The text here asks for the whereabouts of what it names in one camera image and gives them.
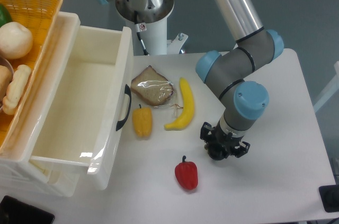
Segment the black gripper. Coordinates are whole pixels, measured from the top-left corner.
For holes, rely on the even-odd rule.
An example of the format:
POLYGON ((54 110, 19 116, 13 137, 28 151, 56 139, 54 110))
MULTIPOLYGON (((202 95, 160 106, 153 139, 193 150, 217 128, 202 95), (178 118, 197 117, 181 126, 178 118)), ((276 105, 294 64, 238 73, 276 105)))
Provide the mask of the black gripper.
POLYGON ((213 127, 208 122, 204 122, 200 130, 200 139, 204 141, 204 149, 207 150, 213 142, 226 146, 226 149, 236 158, 246 155, 250 144, 242 141, 243 135, 235 134, 232 131, 223 129, 220 126, 213 127))

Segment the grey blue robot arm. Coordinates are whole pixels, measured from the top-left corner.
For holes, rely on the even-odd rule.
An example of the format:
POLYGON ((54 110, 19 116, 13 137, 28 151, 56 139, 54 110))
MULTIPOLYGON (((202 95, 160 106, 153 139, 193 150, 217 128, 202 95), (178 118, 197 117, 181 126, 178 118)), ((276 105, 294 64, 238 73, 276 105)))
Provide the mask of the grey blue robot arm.
MULTIPOLYGON (((169 53, 167 17, 174 0, 99 0, 101 4, 111 1, 132 29, 135 54, 169 53)), ((245 78, 282 54, 284 43, 277 32, 263 27, 251 0, 216 2, 236 48, 226 55, 207 52, 198 60, 195 71, 225 107, 217 125, 204 123, 200 132, 209 156, 223 160, 247 154, 250 145, 243 136, 263 114, 269 95, 264 86, 245 78)))

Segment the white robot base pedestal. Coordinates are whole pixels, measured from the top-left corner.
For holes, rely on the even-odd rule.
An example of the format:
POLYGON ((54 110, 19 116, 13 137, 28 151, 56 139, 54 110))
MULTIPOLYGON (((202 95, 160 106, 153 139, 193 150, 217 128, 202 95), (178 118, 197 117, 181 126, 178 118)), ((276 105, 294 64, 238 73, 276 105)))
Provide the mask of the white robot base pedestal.
POLYGON ((188 35, 180 32, 167 38, 167 19, 174 0, 116 0, 116 9, 132 30, 134 55, 167 55, 184 53, 188 35))

